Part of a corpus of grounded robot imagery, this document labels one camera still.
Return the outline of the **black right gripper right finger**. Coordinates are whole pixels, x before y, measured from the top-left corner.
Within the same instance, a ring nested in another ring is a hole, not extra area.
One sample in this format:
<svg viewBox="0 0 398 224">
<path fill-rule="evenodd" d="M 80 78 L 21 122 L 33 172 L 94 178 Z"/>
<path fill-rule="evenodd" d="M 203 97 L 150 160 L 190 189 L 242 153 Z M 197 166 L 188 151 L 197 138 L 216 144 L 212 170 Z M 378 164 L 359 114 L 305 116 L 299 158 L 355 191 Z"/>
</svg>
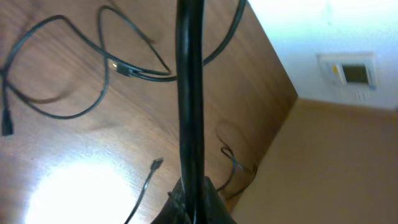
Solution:
<svg viewBox="0 0 398 224">
<path fill-rule="evenodd" d="M 208 224 L 236 224 L 209 177 L 205 177 L 205 210 Z"/>
</svg>

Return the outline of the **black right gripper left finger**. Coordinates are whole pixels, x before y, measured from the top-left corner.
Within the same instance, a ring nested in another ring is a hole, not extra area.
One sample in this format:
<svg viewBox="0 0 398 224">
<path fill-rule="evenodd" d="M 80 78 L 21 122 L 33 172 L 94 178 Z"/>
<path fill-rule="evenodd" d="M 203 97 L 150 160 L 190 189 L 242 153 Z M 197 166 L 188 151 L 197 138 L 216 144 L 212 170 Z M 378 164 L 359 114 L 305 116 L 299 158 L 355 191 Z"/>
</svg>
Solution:
<svg viewBox="0 0 398 224">
<path fill-rule="evenodd" d="M 178 179 L 171 192 L 168 192 L 168 199 L 160 213 L 151 224 L 184 224 L 185 216 L 185 195 L 182 181 Z"/>
</svg>

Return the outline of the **white wall thermostat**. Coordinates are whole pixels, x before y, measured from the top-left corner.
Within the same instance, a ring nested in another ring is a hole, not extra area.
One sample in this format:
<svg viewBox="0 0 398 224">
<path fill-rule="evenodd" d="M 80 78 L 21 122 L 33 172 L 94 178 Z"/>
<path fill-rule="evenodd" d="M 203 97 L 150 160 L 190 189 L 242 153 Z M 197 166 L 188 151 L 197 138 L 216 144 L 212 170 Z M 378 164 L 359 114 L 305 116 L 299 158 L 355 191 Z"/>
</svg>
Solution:
<svg viewBox="0 0 398 224">
<path fill-rule="evenodd" d="M 325 81 L 340 88 L 377 89 L 377 66 L 373 53 L 318 54 L 317 61 Z"/>
</svg>

